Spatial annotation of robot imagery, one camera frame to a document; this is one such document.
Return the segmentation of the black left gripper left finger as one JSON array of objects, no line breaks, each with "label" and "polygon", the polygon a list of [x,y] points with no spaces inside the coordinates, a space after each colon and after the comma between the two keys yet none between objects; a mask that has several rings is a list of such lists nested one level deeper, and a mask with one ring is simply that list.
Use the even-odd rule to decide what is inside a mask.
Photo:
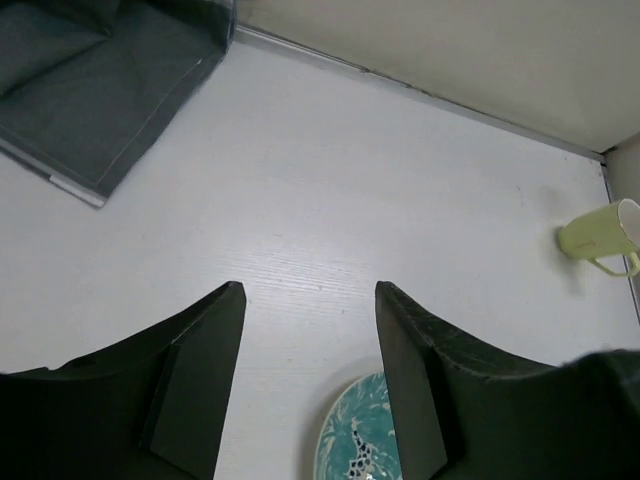
[{"label": "black left gripper left finger", "polygon": [[5,479],[210,479],[246,309],[228,282],[51,370],[1,378]]}]

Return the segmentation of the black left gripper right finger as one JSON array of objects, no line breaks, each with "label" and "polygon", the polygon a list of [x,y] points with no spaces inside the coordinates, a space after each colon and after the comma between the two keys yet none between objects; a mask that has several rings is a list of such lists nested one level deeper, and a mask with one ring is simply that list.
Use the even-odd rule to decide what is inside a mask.
[{"label": "black left gripper right finger", "polygon": [[468,334],[386,281],[375,314],[405,478],[638,477],[637,352],[546,365]]}]

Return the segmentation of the teal and red plate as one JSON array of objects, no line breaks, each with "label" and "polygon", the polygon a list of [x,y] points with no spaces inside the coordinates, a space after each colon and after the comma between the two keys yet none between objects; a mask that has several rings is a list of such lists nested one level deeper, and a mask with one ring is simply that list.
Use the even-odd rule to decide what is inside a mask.
[{"label": "teal and red plate", "polygon": [[319,434],[313,477],[317,480],[403,477],[382,371],[352,382],[332,405]]}]

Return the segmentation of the light green mug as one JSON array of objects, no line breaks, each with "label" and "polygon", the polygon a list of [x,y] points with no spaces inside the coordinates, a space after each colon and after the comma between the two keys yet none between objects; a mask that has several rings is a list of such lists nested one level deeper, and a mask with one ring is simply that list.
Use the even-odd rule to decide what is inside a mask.
[{"label": "light green mug", "polygon": [[[576,217],[557,234],[559,249],[569,258],[587,261],[612,277],[634,277],[639,273],[639,204],[624,198]],[[626,256],[631,267],[614,272],[601,258]]]}]

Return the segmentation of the grey cloth placemat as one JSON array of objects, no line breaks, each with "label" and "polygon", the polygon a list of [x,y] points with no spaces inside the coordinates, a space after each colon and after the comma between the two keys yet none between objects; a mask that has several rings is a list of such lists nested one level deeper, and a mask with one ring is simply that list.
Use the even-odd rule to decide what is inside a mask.
[{"label": "grey cloth placemat", "polygon": [[101,207],[229,50],[233,1],[5,1],[1,151]]}]

